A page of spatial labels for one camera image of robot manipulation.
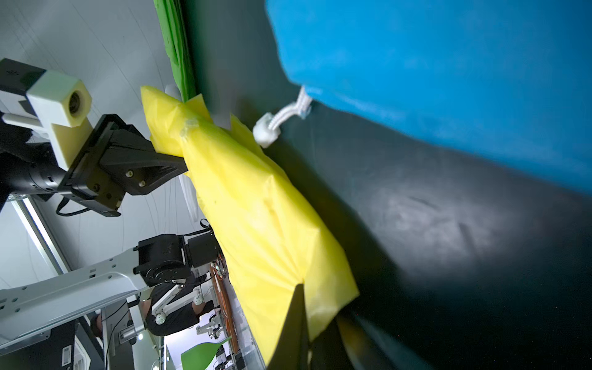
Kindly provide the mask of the yellow raincoat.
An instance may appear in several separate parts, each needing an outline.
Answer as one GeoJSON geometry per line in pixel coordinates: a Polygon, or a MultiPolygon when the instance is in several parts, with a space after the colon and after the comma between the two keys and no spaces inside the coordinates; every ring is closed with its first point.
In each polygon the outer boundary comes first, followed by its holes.
{"type": "Polygon", "coordinates": [[[264,361],[278,346],[298,285],[316,339],[359,296],[345,251],[324,221],[238,118],[222,128],[202,97],[181,102],[151,86],[141,89],[141,100],[156,151],[187,165],[264,361]]]}

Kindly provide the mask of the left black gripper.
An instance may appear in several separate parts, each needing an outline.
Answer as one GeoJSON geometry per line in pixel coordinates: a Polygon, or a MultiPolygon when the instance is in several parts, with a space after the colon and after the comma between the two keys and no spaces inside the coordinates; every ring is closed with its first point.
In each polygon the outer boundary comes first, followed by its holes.
{"type": "Polygon", "coordinates": [[[58,187],[61,217],[89,211],[119,217],[126,193],[147,195],[187,172],[183,158],[158,153],[117,114],[101,116],[58,187]]]}

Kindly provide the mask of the green plastic basket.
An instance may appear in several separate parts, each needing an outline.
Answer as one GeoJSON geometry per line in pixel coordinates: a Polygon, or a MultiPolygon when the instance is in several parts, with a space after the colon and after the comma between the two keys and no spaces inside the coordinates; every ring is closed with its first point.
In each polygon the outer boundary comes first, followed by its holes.
{"type": "Polygon", "coordinates": [[[183,101],[197,95],[196,80],[187,41],[181,1],[154,0],[165,51],[183,101]]]}

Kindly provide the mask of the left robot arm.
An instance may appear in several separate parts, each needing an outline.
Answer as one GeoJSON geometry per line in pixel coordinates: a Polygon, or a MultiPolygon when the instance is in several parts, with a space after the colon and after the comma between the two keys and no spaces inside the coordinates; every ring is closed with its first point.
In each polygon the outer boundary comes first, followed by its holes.
{"type": "MultiPolygon", "coordinates": [[[[185,173],[180,157],[159,154],[134,126],[115,114],[101,117],[68,170],[46,143],[20,155],[1,155],[1,199],[12,194],[60,195],[83,210],[117,217],[126,195],[147,195],[185,173]]],[[[160,283],[183,282],[191,269],[221,252],[211,229],[161,234],[87,268],[1,292],[1,347],[30,342],[97,308],[160,283]]]]}

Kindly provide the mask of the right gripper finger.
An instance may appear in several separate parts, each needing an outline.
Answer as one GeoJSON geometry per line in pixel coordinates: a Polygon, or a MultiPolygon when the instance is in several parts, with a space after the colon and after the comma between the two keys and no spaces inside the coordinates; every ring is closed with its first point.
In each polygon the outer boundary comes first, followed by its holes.
{"type": "Polygon", "coordinates": [[[304,285],[297,285],[276,350],[267,369],[308,369],[308,350],[304,285]]]}

